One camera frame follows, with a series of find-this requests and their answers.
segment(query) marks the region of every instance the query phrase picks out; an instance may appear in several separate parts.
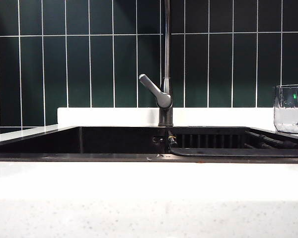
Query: black sink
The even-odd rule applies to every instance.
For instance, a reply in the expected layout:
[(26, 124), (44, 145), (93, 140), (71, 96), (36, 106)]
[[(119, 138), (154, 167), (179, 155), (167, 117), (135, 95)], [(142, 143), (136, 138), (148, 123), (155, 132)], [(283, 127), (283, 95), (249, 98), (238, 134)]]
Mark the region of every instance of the black sink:
[(0, 153), (298, 157), (298, 137), (248, 127), (71, 127), (0, 142)]
[(0, 142), (0, 161), (298, 163), (298, 137), (249, 127), (69, 127)]

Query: green tile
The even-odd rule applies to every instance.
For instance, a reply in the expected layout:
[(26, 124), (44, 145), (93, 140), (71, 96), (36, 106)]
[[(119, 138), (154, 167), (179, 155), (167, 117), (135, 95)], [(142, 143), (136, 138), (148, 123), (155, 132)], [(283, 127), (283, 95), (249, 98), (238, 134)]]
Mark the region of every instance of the green tile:
[(137, 106), (136, 37), (115, 36), (115, 106)]
[(18, 35), (18, 0), (0, 0), (0, 36)]
[(90, 107), (88, 36), (68, 37), (69, 107)]
[(282, 2), (280, 0), (258, 1), (258, 30), (280, 31)]
[[(184, 0), (172, 0), (171, 4), (171, 32), (184, 32)], [(164, 11), (162, 9), (161, 18), (164, 18)]]
[(20, 127), (1, 127), (0, 134), (19, 131), (19, 130), (21, 130)]
[(231, 107), (232, 35), (210, 36), (209, 106)]
[(90, 31), (92, 34), (111, 34), (112, 2), (92, 0), (90, 4)]
[(275, 86), (280, 85), (281, 35), (258, 36), (258, 107), (272, 107)]
[(186, 107), (208, 103), (208, 36), (186, 35)]
[(283, 34), (282, 84), (298, 84), (298, 33)]
[(160, 32), (160, 1), (138, 1), (138, 33)]
[(66, 107), (65, 37), (44, 37), (46, 125), (57, 123), (57, 108)]
[(41, 35), (41, 0), (20, 1), (21, 35)]
[[(159, 36), (138, 37), (138, 73), (146, 74), (160, 87), (160, 42)], [(157, 107), (155, 97), (141, 83), (138, 85), (139, 107)]]
[(24, 126), (43, 126), (42, 38), (21, 38), (22, 119)]
[(0, 125), (21, 126), (19, 40), (0, 38)]
[(92, 106), (113, 107), (113, 41), (111, 36), (91, 37)]
[(258, 0), (234, 0), (234, 31), (256, 31)]
[(135, 0), (114, 0), (114, 33), (136, 33)]
[(186, 0), (186, 32), (194, 33), (208, 31), (208, 2), (208, 0)]
[(232, 31), (232, 0), (210, 1), (210, 31), (231, 32)]
[(65, 34), (65, 1), (43, 0), (45, 35)]
[(67, 0), (68, 34), (88, 34), (88, 0)]
[(183, 107), (183, 81), (184, 81), (184, 37), (172, 36), (170, 54), (170, 77), (173, 88), (173, 106)]
[(234, 35), (233, 107), (255, 107), (256, 35)]

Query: faucet handle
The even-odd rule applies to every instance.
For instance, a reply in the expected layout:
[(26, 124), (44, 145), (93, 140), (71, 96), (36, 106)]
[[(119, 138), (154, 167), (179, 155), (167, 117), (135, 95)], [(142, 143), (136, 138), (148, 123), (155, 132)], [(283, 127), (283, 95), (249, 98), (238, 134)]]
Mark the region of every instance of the faucet handle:
[(171, 95), (162, 92), (145, 74), (139, 76), (139, 81), (155, 96), (160, 108), (166, 109), (172, 106)]

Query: faucet base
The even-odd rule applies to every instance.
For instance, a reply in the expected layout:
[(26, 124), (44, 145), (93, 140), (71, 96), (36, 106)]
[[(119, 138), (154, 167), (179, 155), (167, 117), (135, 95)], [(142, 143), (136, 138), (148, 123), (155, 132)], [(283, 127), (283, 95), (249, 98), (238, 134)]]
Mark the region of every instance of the faucet base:
[(159, 123), (158, 126), (173, 127), (173, 124), (161, 124), (161, 123)]
[(173, 126), (173, 108), (159, 110), (159, 124), (158, 126)]

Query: faucet spout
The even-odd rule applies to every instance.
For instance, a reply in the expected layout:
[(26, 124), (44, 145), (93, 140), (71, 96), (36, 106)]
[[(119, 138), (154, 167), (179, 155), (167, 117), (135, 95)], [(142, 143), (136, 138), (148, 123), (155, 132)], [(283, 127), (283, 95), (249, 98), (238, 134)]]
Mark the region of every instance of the faucet spout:
[(159, 109), (159, 126), (173, 126), (173, 93), (170, 80), (170, 42), (171, 42), (171, 7), (170, 0), (164, 0), (165, 15), (165, 48), (164, 48), (164, 78), (160, 89), (145, 75), (139, 76), (139, 81), (148, 88), (157, 99)]

